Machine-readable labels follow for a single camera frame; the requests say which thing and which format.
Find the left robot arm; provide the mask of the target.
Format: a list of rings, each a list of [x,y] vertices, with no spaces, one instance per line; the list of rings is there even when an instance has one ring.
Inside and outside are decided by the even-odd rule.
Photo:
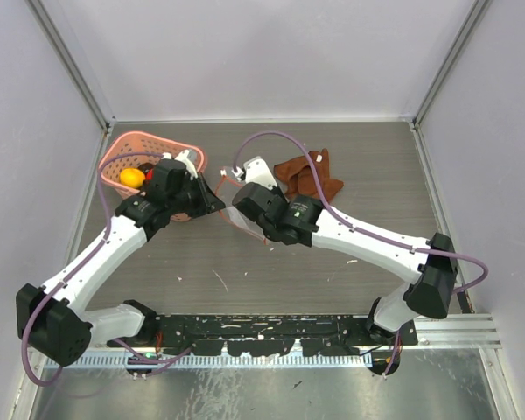
[[[40,287],[16,295],[17,335],[61,367],[75,363],[95,344],[128,337],[147,347],[158,336],[153,311],[137,303],[87,311],[89,301],[113,272],[173,216],[191,219],[217,213],[224,203],[207,185],[188,153],[161,155],[144,192],[125,199],[105,229],[68,266]]]

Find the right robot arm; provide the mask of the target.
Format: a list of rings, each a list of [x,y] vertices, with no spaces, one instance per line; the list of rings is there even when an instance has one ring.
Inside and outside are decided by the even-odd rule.
[[[256,183],[243,186],[232,205],[272,242],[337,251],[401,278],[404,284],[377,298],[367,316],[367,336],[375,344],[392,343],[397,331],[419,316],[446,319],[458,271],[448,236],[413,237],[405,244],[401,235],[327,209],[319,199],[288,200]]]

